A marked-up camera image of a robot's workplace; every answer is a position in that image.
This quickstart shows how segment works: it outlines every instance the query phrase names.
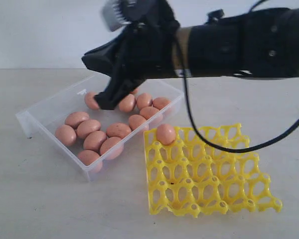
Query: yellow egg tray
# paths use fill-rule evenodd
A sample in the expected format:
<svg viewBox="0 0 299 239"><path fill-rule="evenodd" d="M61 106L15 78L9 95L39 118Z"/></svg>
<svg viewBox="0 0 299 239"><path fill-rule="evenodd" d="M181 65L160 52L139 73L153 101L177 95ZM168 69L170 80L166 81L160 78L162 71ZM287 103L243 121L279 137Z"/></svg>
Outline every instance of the yellow egg tray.
<svg viewBox="0 0 299 239"><path fill-rule="evenodd" d="M259 170L257 153L234 154L212 148L189 127L174 127L169 146L157 141L156 128L144 132L149 213L166 208L176 216L226 214L282 209L270 192L270 176ZM241 124L199 129L211 142L224 147L248 147Z"/></svg>

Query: wire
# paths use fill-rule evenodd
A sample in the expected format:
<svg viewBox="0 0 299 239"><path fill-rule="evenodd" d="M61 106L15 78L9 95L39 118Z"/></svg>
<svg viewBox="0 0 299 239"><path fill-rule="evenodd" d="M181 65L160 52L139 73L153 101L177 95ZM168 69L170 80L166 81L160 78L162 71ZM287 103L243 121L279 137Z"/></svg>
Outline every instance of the wire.
<svg viewBox="0 0 299 239"><path fill-rule="evenodd" d="M256 4L253 5L253 7L250 9L250 11L252 11L255 7L259 6L261 3L266 2L266 1L267 0L258 1ZM264 143L261 143L261 144L258 144L258 145L252 146L252 147L242 148L242 149L233 149L233 148L222 147L222 146L214 144L214 143L208 141L207 139L205 139L200 134L200 132L198 131L197 126L196 126L196 124L194 122L194 119L193 119L193 116L192 116L190 101L189 101L189 95L188 95L188 83L187 83L187 76L186 76L186 71L185 71L184 56L183 56L183 53L182 53L181 48L180 48L179 41L178 41L176 36L174 36L174 40L175 40L175 43L176 43L177 56L180 60L182 71L183 71L185 101L186 101L186 108L187 108L187 113L188 113L188 116L189 116L189 120L190 120L190 123L192 125L192 128L193 128L194 132L207 145L209 145L213 148L216 148L218 150L229 152L229 153L248 153L248 152L256 151L256 150L271 146L274 143L277 143L277 142L281 141L282 139L289 136L293 131L295 131L299 127L299 119L298 119L290 128L288 128L284 133L280 134L279 136L277 136L277 137L275 137L271 140L268 140Z"/></svg>

